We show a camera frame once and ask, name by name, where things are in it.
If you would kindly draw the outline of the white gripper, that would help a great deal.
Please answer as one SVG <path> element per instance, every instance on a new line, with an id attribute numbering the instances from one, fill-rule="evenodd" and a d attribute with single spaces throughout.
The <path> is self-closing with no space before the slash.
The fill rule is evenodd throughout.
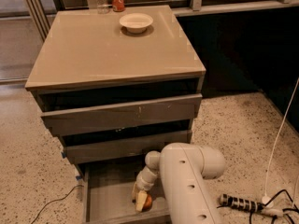
<path id="1" fill-rule="evenodd" d="M 159 175 L 157 173 L 143 172 L 140 172 L 137 175 L 136 182 L 133 185 L 133 190 L 131 194 L 132 201 L 135 201 L 135 210 L 137 212 L 142 211 L 148 197 L 148 193 L 146 191 L 151 190 L 158 176 Z"/>

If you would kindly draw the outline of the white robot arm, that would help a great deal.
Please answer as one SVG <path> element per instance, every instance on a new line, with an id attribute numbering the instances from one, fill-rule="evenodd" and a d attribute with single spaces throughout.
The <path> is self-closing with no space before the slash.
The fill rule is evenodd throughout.
<path id="1" fill-rule="evenodd" d="M 221 216 L 205 185 L 223 175 L 225 158 L 207 146 L 171 143 L 145 157 L 132 190 L 135 210 L 147 209 L 149 191 L 160 179 L 173 224 L 221 224 Z"/>

